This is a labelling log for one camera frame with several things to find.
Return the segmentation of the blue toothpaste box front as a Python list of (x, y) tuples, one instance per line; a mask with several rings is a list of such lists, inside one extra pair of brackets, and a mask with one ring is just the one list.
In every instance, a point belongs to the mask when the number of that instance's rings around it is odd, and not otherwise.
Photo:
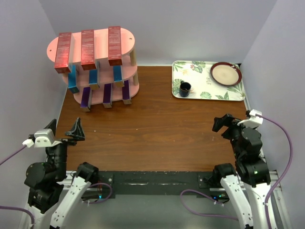
[(73, 93), (79, 93), (79, 84), (78, 84), (78, 67), (77, 65), (72, 66), (72, 70), (68, 73), (68, 89)]

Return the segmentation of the blue toothpaste box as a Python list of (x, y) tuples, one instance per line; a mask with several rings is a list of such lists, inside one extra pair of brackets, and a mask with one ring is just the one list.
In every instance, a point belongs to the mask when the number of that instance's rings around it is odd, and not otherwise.
[(72, 70), (68, 73), (68, 89), (73, 93), (79, 93), (79, 84), (78, 84), (78, 67), (77, 65), (72, 66)]
[(114, 79), (114, 84), (117, 87), (124, 87), (124, 81), (123, 81), (123, 77), (122, 77), (122, 66), (121, 65), (113, 66), (113, 79)]
[(89, 87), (92, 90), (100, 88), (99, 69), (92, 69), (89, 71)]

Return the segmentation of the silver purple toothpaste box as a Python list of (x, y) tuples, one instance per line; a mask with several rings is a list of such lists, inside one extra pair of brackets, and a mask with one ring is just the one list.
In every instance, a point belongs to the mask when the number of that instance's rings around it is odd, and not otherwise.
[(112, 108), (112, 84), (111, 83), (104, 85), (102, 104), (105, 108)]

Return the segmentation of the red toothpaste box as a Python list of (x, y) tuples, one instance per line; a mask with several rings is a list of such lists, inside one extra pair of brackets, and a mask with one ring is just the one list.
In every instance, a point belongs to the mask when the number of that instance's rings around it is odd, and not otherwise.
[(121, 27), (108, 27), (108, 62), (110, 66), (122, 65)]
[(74, 51), (74, 36), (72, 32), (61, 32), (55, 55), (54, 69), (57, 73), (70, 73)]
[(81, 66), (84, 71), (97, 69), (94, 30), (81, 31)]

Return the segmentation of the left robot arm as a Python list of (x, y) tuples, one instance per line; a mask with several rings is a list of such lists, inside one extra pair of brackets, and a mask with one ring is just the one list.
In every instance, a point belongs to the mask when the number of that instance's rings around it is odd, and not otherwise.
[(59, 200), (66, 179), (68, 146), (85, 139), (81, 119), (77, 118), (66, 138), (55, 137), (57, 120), (53, 119), (45, 128), (29, 135), (23, 145), (44, 148), (47, 159), (35, 162), (26, 170), (24, 184), (29, 187), (27, 211), (30, 216), (28, 229), (63, 229), (68, 219), (81, 202), (88, 187), (98, 184), (98, 168), (84, 162), (78, 166), (70, 189), (62, 201)]

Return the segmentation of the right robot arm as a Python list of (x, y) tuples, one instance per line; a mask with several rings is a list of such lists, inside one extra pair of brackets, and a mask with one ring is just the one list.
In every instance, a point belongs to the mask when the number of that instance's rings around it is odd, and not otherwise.
[(265, 200), (271, 189), (271, 178), (266, 162), (260, 156), (263, 146), (261, 134), (257, 131), (263, 123), (261, 113), (247, 111), (247, 119), (240, 120), (231, 114), (214, 118), (212, 131), (222, 127), (224, 139), (231, 143), (235, 164), (216, 165), (211, 180), (217, 187), (223, 187), (237, 214), (242, 229), (268, 229), (266, 210), (272, 207)]

